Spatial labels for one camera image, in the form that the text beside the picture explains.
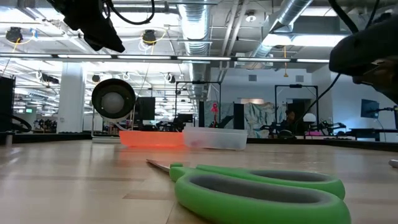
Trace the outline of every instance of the white column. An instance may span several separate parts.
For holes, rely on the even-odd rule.
[[[86,74],[81,63],[62,65],[57,133],[83,131]]]

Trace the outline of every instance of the orange container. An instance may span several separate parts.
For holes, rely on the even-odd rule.
[[[121,144],[129,147],[181,147],[182,133],[161,131],[120,131]]]

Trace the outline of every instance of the metal frame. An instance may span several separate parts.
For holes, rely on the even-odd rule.
[[[175,82],[175,108],[174,108],[174,118],[177,118],[177,92],[178,92],[178,84],[180,83],[191,83],[193,85],[202,85],[202,84],[218,84],[220,86],[220,95],[218,96],[218,122],[221,121],[221,82],[204,82],[204,81],[193,81],[193,82],[188,82],[188,81],[177,81]]]
[[[275,85],[275,122],[277,123],[277,102],[278,102],[278,87],[289,87],[289,88],[303,88],[303,87],[310,87],[315,89],[315,97],[318,99],[318,86],[316,85],[300,85],[300,84],[293,84],[293,85]],[[317,127],[319,127],[319,102],[316,103],[317,105]]]

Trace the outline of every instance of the computer screen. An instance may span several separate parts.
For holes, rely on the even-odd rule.
[[[361,103],[361,117],[362,118],[379,118],[379,103],[374,100],[364,100]]]

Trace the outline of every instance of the black cable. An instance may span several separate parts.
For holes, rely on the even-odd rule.
[[[336,0],[329,0],[329,4],[352,33],[357,33],[359,31],[358,27],[356,27],[355,23],[348,17],[347,13],[337,4]]]
[[[113,11],[120,19],[122,19],[124,22],[127,22],[127,23],[132,24],[132,25],[143,25],[143,24],[147,24],[147,23],[149,23],[149,22],[152,20],[152,18],[155,16],[155,0],[150,0],[150,3],[151,3],[151,5],[152,5],[152,14],[151,14],[146,20],[141,21],[141,22],[133,22],[133,21],[130,21],[130,20],[126,19],[125,17],[123,17],[123,16],[114,8],[114,5],[113,5],[112,0],[105,0],[104,3],[106,3],[106,5],[109,6],[109,7],[112,9],[112,11]]]
[[[310,109],[311,109],[316,103],[318,103],[318,101],[320,100],[320,98],[322,98],[322,97],[335,85],[335,83],[336,83],[337,80],[339,79],[340,75],[341,75],[341,73],[337,74],[336,78],[333,80],[333,82],[330,84],[330,86],[329,86],[323,93],[321,93],[321,95],[318,96],[318,98],[308,107],[308,109],[303,113],[303,115],[302,115],[298,120],[296,120],[296,122],[294,123],[294,133],[295,133],[296,130],[297,130],[297,125],[299,124],[299,121],[300,121],[301,119],[303,119],[304,116],[310,111]]]
[[[383,130],[383,133],[384,133],[384,141],[387,142],[387,136],[386,136],[386,133],[384,132],[384,127],[383,127],[383,125],[381,124],[379,118],[377,119],[377,121],[379,122],[379,124],[380,124],[380,126],[381,126],[381,129]]]
[[[376,14],[377,8],[379,7],[379,3],[380,3],[380,0],[376,0],[376,2],[374,3],[371,17],[369,18],[368,24],[366,24],[365,29],[367,29],[369,26],[372,25],[374,15]]]

